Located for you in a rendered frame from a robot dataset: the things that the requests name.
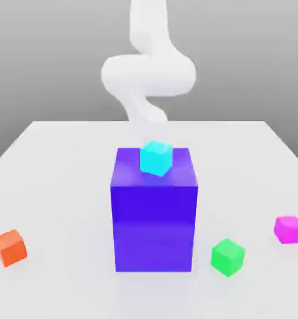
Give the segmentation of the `small cyan cube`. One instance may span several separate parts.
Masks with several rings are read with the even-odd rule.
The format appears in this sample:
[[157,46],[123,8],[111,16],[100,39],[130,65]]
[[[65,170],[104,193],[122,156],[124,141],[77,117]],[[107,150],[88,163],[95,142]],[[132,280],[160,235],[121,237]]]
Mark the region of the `small cyan cube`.
[[155,176],[163,176],[173,165],[173,146],[150,141],[140,149],[140,170]]

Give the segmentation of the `small green cube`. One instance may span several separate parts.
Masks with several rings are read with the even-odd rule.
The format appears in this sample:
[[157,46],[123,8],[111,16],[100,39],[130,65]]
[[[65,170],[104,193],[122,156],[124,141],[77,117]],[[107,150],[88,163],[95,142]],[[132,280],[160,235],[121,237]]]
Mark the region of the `small green cube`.
[[211,265],[223,275],[231,277],[242,268],[244,256],[245,249],[226,238],[212,247]]

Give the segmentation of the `small magenta cube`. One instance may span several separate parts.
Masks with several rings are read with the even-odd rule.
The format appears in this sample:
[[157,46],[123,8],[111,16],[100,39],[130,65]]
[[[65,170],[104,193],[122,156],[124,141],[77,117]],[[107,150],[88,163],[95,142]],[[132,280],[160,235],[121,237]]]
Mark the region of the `small magenta cube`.
[[298,244],[298,218],[295,216],[277,217],[274,234],[282,244]]

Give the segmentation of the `small orange cube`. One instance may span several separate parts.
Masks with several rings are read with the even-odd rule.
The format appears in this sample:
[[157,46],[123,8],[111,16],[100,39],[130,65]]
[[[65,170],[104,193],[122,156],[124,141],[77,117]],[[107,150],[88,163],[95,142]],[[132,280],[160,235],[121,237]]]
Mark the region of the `small orange cube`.
[[17,230],[13,229],[0,235],[0,260],[5,267],[26,257],[26,245]]

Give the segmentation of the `large purple box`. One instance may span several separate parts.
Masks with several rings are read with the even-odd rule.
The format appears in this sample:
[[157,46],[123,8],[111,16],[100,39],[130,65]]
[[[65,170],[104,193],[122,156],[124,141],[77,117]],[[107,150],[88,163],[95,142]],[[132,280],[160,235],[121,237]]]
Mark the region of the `large purple box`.
[[198,183],[188,149],[174,149],[158,177],[141,172],[138,148],[118,148],[110,193],[116,271],[191,271]]

